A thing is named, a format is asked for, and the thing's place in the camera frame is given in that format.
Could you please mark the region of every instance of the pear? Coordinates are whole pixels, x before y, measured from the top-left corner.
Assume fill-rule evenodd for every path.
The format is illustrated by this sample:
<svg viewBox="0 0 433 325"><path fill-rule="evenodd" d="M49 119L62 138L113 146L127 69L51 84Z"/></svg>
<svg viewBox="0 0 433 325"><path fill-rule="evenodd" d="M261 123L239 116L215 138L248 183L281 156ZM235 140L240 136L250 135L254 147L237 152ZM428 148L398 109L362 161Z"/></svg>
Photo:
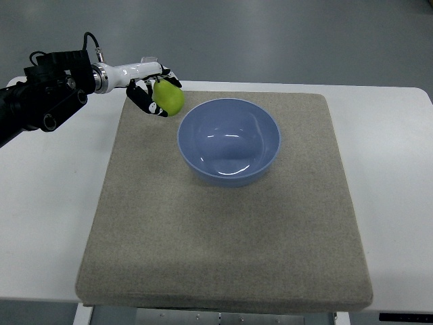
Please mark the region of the pear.
<svg viewBox="0 0 433 325"><path fill-rule="evenodd" d="M164 79L155 82L152 99L169 116L179 113L185 103L182 90Z"/></svg>

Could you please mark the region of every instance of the white table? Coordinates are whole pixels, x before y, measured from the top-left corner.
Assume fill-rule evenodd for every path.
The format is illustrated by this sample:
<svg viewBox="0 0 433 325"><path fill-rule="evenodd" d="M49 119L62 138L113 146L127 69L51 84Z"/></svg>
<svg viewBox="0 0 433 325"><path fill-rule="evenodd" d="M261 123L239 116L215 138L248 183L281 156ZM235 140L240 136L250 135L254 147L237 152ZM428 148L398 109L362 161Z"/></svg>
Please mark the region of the white table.
<svg viewBox="0 0 433 325"><path fill-rule="evenodd" d="M433 105L424 91L183 85L324 95L373 283L367 310L433 312ZM125 98L122 89L90 95L54 133L22 133L0 149L0 299L79 302L74 283Z"/></svg>

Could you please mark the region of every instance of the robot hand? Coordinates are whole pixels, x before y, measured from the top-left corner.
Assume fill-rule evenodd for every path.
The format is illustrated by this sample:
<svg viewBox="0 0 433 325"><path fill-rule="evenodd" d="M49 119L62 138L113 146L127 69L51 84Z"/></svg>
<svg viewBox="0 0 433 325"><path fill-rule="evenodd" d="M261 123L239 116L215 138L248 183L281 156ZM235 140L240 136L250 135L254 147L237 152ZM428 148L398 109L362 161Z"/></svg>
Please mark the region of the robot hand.
<svg viewBox="0 0 433 325"><path fill-rule="evenodd" d="M141 63L122 66L109 66L104 62L92 64L95 92L109 93L114 88L127 88L128 97L144 112L167 117L168 113L152 99L151 80L162 78L178 88L182 84L170 69L157 63L156 58L151 60L149 62L149 58L142 58ZM137 86L136 82L140 80L145 81L147 93Z"/></svg>

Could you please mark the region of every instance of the cable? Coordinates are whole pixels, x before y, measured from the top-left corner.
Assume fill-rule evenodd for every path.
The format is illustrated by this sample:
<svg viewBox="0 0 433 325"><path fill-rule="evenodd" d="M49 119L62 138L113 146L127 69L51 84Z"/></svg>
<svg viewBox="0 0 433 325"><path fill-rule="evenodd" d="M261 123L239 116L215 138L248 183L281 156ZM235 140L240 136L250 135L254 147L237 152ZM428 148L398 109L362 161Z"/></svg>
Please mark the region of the cable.
<svg viewBox="0 0 433 325"><path fill-rule="evenodd" d="M45 52L42 52L42 51L34 51L34 52L32 52L32 53L30 54L30 56L28 57L28 58L30 59L30 62L32 62L32 64L33 64L34 66L37 66L37 64L33 62L33 56L35 56L35 54L43 54L43 55L45 56L46 53L45 53Z"/></svg>
<svg viewBox="0 0 433 325"><path fill-rule="evenodd" d="M93 42L95 42L95 46L99 47L99 43L96 40L96 37L91 32L85 32L84 33L84 43L83 43L83 51L87 47L87 37L90 36L93 39Z"/></svg>

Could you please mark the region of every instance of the blue bowl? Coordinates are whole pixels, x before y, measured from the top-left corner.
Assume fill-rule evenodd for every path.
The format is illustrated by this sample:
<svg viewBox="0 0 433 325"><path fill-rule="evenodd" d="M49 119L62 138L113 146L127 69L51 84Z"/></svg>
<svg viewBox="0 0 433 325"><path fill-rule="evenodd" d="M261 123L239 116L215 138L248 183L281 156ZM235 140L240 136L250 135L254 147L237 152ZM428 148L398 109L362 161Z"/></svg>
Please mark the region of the blue bowl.
<svg viewBox="0 0 433 325"><path fill-rule="evenodd" d="M221 98L186 114L177 143L199 178L216 186L238 187L256 181L271 166L281 133L272 116L256 104Z"/></svg>

